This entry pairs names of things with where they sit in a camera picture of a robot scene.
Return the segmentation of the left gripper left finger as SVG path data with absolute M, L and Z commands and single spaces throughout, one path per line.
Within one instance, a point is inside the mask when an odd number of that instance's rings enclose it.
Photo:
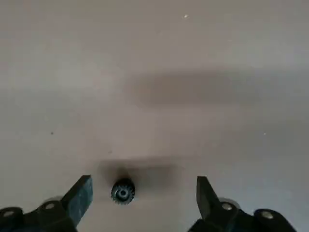
M 0 210 L 2 232 L 76 232 L 93 200 L 90 175 L 81 176 L 59 200 L 49 200 L 31 212 L 20 207 Z

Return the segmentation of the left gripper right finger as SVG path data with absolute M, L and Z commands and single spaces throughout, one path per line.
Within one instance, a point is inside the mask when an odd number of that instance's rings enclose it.
M 257 209 L 247 214 L 235 204 L 220 201 L 205 176 L 197 177 L 197 205 L 201 214 L 191 232 L 295 232 L 296 229 L 279 212 Z

